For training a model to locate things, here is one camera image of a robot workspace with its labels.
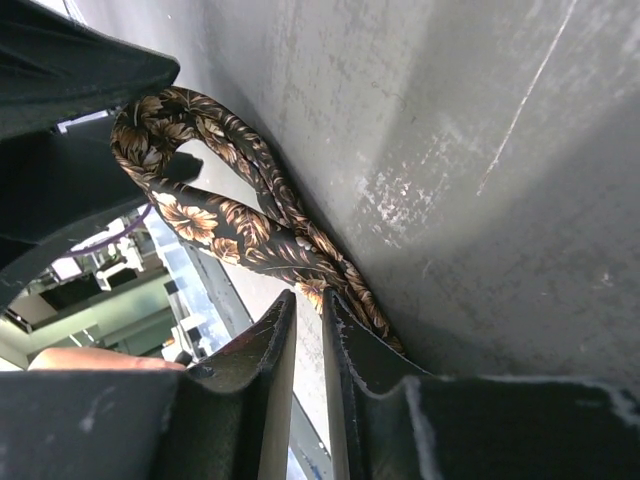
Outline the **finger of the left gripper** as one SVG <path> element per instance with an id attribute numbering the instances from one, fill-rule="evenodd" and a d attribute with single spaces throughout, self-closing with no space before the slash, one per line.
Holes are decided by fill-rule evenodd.
<path id="1" fill-rule="evenodd" d="M 34 1 L 1 3 L 1 136 L 45 130 L 154 94 L 172 57 L 105 36 Z"/>
<path id="2" fill-rule="evenodd" d="M 1 143 L 1 306 L 53 261 L 147 203 L 110 148 L 103 117 Z"/>

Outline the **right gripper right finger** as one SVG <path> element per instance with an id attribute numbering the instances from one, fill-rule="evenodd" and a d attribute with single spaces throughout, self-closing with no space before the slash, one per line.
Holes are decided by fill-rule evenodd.
<path id="1" fill-rule="evenodd" d="M 323 297 L 338 479 L 635 479 L 639 403 L 573 376 L 432 375 Z"/>

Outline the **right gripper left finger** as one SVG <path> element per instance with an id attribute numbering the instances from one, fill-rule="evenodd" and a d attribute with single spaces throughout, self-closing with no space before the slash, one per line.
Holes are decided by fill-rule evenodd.
<path id="1" fill-rule="evenodd" d="M 190 369 L 5 372 L 5 479 L 282 479 L 296 298 Z"/>

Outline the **brown floral tie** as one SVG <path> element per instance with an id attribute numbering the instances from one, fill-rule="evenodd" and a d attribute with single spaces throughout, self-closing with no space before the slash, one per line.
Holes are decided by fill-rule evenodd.
<path id="1" fill-rule="evenodd" d="M 169 162 L 189 141 L 201 142 L 233 170 L 259 206 L 170 179 Z M 364 277 L 307 215 L 269 145 L 224 105 L 169 87 L 127 104 L 116 116 L 110 146 L 162 221 L 188 245 L 295 287 L 318 313 L 325 290 L 332 289 L 366 329 L 397 353 L 404 351 Z"/>

